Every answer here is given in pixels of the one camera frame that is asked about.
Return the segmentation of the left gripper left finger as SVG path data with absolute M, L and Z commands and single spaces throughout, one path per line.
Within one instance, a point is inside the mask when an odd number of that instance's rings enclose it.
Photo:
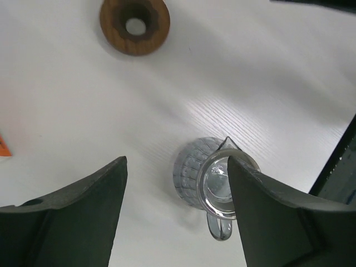
M 1 207 L 2 266 L 108 266 L 127 158 L 20 206 Z

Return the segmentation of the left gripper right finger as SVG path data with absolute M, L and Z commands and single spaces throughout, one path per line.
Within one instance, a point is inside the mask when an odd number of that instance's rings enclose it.
M 316 197 L 228 159 L 248 266 L 354 266 L 355 207 Z

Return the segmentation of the clear glass dripper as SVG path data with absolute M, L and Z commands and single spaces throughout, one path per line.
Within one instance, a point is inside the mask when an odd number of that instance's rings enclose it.
M 228 178 L 231 152 L 249 160 L 229 136 L 224 140 L 198 138 L 180 151 L 172 173 L 178 195 L 190 206 L 207 212 L 210 233 L 218 241 L 231 237 L 236 219 Z

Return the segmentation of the orange coffee filter box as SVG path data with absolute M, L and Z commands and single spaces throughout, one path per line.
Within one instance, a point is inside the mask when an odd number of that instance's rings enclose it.
M 12 153 L 10 152 L 4 139 L 0 135 L 0 157 L 11 157 L 11 156 L 12 156 Z

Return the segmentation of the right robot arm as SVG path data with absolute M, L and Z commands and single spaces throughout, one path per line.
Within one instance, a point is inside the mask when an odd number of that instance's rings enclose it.
M 288 2 L 298 4 L 309 4 L 334 9 L 337 11 L 356 13 L 355 0 L 276 0 L 277 2 Z

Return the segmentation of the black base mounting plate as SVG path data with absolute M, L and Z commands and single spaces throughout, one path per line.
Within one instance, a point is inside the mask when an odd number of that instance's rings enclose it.
M 355 204 L 355 130 L 353 118 L 311 187 L 311 195 Z

